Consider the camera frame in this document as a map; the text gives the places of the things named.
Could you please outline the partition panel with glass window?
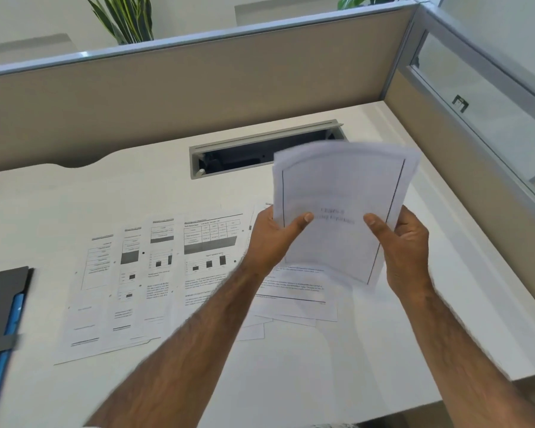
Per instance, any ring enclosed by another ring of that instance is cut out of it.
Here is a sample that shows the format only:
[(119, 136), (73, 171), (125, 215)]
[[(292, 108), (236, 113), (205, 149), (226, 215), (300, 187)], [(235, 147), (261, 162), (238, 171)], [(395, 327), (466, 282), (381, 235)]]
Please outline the partition panel with glass window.
[(535, 296), (535, 76), (430, 1), (411, 6), (380, 96)]

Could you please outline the plain white paper sheet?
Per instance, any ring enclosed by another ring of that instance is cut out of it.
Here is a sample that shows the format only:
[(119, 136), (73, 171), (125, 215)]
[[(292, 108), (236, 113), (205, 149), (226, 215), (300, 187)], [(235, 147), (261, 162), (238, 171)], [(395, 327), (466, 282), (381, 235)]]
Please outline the plain white paper sheet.
[(337, 322), (336, 302), (309, 302), (280, 298), (256, 297), (242, 328), (271, 321), (316, 326), (316, 321)]

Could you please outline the paper sheet with table and bar chart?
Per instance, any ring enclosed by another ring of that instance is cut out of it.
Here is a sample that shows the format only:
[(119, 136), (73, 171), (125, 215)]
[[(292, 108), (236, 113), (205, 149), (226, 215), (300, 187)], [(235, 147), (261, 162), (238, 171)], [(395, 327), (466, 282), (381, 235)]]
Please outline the paper sheet with table and bar chart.
[(243, 256), (251, 207), (186, 215), (180, 251), (180, 322), (188, 319), (223, 283)]

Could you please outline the beige desk partition panel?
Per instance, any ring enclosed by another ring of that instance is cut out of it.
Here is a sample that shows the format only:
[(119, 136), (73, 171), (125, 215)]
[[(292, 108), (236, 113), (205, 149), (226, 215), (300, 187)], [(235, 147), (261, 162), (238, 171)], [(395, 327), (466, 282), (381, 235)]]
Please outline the beige desk partition panel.
[(0, 65), (0, 171), (382, 100), (422, 2)]

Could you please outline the stack of white printed papers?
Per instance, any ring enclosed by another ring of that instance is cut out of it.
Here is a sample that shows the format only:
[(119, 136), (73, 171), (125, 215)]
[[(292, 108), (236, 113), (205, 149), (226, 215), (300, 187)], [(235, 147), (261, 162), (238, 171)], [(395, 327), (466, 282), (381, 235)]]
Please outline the stack of white printed papers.
[(420, 159), (416, 148), (382, 142), (326, 140), (276, 152), (273, 218), (287, 227), (306, 212), (314, 215), (283, 263), (319, 266), (373, 290), (384, 253), (364, 215), (393, 229)]

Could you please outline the green snake plant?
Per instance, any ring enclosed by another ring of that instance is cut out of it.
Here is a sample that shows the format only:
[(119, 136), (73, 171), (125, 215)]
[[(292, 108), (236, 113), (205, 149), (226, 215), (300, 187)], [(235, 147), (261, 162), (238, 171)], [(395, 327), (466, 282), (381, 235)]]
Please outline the green snake plant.
[(153, 41), (150, 0), (87, 0), (118, 45)]

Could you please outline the person's left forearm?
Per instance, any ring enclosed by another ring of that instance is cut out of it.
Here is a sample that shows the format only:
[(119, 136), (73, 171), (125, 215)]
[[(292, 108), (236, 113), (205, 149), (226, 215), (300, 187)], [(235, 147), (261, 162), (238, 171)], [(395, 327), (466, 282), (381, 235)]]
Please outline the person's left forearm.
[(278, 262), (245, 256), (207, 302), (111, 391), (84, 428), (196, 428), (251, 302)]

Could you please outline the paper sheet with small bar chart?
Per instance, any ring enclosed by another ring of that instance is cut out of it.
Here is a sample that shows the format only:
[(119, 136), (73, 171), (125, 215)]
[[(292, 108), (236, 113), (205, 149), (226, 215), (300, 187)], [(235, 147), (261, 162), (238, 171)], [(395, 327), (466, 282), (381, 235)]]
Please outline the paper sheet with small bar chart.
[(170, 213), (143, 223), (143, 332), (147, 339), (163, 337), (167, 330), (178, 255), (177, 229), (178, 218)]

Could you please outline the paper sheet with text lines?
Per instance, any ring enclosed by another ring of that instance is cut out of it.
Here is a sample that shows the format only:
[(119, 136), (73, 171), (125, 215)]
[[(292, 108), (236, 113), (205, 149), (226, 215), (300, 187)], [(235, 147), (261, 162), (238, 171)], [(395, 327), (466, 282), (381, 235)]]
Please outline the paper sheet with text lines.
[(256, 298), (330, 306), (333, 299), (327, 284), (326, 272), (320, 267), (277, 265), (263, 280)]

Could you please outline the person's right forearm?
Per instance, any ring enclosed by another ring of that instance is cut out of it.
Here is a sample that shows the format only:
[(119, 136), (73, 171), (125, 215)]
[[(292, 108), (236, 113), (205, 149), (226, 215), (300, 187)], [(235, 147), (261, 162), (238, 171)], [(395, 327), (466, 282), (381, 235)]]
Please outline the person's right forearm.
[(431, 281), (397, 296), (455, 428), (535, 428), (535, 404), (470, 337)]

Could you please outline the person's right hand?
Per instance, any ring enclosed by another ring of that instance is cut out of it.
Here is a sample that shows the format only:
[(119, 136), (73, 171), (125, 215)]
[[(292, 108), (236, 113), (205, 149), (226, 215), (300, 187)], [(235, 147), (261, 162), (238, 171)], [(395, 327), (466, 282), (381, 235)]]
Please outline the person's right hand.
[(378, 240), (384, 252), (389, 286), (401, 301), (431, 292), (428, 229), (402, 206), (393, 232), (395, 240)]

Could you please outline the paper sheet with outlined boxes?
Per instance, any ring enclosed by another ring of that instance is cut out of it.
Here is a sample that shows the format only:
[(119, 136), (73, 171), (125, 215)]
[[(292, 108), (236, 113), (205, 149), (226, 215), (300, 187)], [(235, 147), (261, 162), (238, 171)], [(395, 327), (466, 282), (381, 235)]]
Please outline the paper sheet with outlined boxes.
[(55, 365), (100, 353), (114, 234), (93, 236), (79, 251), (60, 329)]

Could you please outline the person's left hand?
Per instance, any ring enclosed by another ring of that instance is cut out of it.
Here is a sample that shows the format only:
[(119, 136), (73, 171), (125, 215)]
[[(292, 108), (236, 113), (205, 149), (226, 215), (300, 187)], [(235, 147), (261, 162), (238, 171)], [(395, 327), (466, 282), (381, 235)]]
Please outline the person's left hand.
[(285, 227), (280, 227), (274, 220), (273, 206), (265, 208), (257, 215), (243, 266), (258, 277), (265, 278), (285, 257), (295, 240), (288, 239)]

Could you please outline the paper sheet with grey block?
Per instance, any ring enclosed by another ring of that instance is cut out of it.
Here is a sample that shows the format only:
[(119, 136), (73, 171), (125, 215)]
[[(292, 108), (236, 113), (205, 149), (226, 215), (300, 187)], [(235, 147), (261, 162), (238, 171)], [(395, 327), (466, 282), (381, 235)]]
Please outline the paper sheet with grey block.
[(141, 221), (126, 224), (117, 239), (106, 316), (106, 349), (132, 345), (150, 336), (148, 267), (142, 251)]

